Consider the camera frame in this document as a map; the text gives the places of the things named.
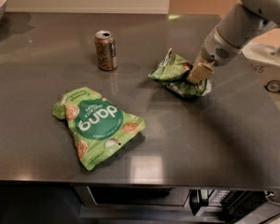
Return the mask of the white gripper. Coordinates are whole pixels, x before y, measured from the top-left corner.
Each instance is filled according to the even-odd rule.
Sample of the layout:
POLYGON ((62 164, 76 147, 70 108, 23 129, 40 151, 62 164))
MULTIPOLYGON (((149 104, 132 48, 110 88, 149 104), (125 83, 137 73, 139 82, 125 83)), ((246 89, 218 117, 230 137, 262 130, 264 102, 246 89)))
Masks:
POLYGON ((230 63, 242 50, 235 48, 225 41, 214 28, 205 38, 202 50, 196 57, 193 68, 187 76, 187 81, 198 84, 214 74, 215 65, 226 65, 230 63))

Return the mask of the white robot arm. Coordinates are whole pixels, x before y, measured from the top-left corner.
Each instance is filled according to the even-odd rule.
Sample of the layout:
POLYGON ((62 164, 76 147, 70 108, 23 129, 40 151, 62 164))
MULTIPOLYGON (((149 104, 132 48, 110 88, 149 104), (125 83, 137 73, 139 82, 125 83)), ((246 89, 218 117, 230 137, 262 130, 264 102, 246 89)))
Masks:
POLYGON ((187 81, 200 83, 230 63, 253 38, 280 28, 280 0, 240 0, 205 38, 187 81))

